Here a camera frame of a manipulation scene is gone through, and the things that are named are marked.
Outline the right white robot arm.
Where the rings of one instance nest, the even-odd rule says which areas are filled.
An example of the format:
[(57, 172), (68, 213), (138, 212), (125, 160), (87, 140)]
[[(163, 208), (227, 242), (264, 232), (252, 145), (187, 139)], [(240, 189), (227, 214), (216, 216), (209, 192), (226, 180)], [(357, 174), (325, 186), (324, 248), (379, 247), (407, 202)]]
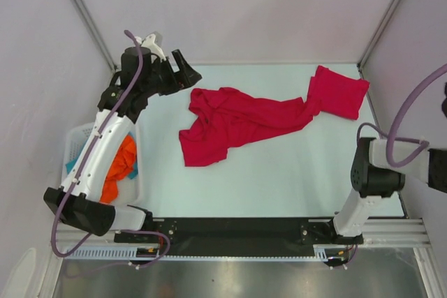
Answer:
[(352, 191), (342, 210), (322, 225), (330, 243), (361, 244), (362, 229), (383, 199), (401, 191), (407, 177), (446, 192), (446, 150), (422, 150), (410, 163), (393, 167), (386, 158), (386, 140), (362, 137), (357, 141), (351, 166)]

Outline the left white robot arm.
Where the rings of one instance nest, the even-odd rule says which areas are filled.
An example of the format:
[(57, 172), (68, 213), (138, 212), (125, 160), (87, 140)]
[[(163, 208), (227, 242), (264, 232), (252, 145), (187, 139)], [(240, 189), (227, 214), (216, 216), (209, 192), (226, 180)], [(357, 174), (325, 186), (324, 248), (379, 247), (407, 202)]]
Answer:
[(55, 215), (55, 225), (63, 223), (96, 236), (129, 230), (141, 242), (153, 237), (154, 224), (146, 220), (146, 210), (132, 204), (106, 204), (101, 196), (116, 153), (149, 97), (175, 94), (202, 78), (180, 50), (172, 52), (176, 69), (154, 51), (154, 47), (128, 47), (122, 54), (122, 68), (101, 94), (94, 126), (76, 164), (59, 188), (48, 188), (43, 196)]

